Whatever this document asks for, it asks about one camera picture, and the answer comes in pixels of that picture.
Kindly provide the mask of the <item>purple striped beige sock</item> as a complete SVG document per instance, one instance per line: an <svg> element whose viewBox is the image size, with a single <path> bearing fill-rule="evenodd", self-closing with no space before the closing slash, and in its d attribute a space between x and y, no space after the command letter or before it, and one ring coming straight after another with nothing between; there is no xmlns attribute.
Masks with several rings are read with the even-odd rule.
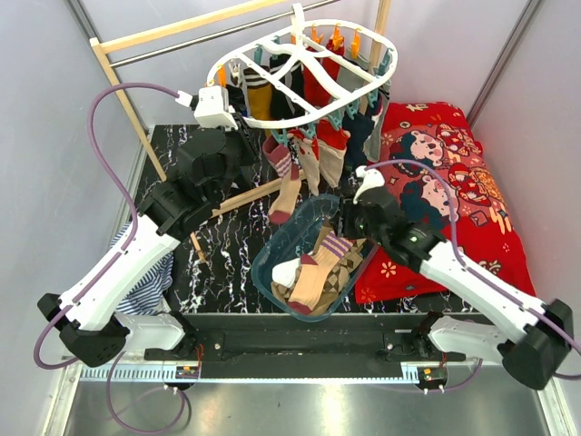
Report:
<svg viewBox="0 0 581 436"><path fill-rule="evenodd" d="M278 197L269 210L271 223L286 223L294 213L301 187L300 170L292 160L287 147L279 144L273 136L262 144L262 152L281 180Z"/></svg>

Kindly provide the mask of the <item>beige sock with red cuff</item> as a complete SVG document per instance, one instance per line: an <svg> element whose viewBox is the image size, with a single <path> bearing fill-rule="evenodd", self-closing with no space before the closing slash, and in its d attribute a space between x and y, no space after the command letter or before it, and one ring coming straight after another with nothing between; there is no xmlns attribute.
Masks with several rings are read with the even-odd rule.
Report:
<svg viewBox="0 0 581 436"><path fill-rule="evenodd" d="M310 193L319 195L320 157L319 144L316 138L309 138L301 130L293 129L287 134L297 150L300 166L303 169Z"/></svg>

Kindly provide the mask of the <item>white oval clip hanger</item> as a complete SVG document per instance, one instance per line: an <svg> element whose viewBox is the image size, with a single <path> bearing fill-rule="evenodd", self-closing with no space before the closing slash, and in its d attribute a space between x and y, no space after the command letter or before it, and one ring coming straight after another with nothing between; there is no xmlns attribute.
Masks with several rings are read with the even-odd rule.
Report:
<svg viewBox="0 0 581 436"><path fill-rule="evenodd" d="M266 131L341 128L345 110L374 102L399 56L385 36L344 20L308 20L296 3L290 25L222 56L198 93L193 115L204 128Z"/></svg>

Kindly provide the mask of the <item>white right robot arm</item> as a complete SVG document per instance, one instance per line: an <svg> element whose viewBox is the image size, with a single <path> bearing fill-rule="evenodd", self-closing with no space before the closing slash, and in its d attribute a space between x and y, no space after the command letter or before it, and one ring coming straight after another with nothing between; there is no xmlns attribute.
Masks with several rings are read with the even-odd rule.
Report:
<svg viewBox="0 0 581 436"><path fill-rule="evenodd" d="M396 264L444 286L487 318L478 324L433 316L412 337L420 359L442 352L477 357L502 365L515 380L540 391L577 348L573 311L566 303L544 302L502 281L441 232L411 221L384 188L342 198L332 223L341 236L375 243Z"/></svg>

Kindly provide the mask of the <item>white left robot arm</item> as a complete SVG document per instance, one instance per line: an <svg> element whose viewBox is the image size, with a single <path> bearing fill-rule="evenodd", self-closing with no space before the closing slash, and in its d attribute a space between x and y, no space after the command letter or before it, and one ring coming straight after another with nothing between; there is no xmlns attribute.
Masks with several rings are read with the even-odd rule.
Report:
<svg viewBox="0 0 581 436"><path fill-rule="evenodd" d="M177 151L166 181L143 199L117 244L72 289L37 303L49 329L89 367L121 352L157 349L178 360L195 351L195 328L176 312L130 315L117 306L165 255L219 210L243 166L259 158L247 128L199 128Z"/></svg>

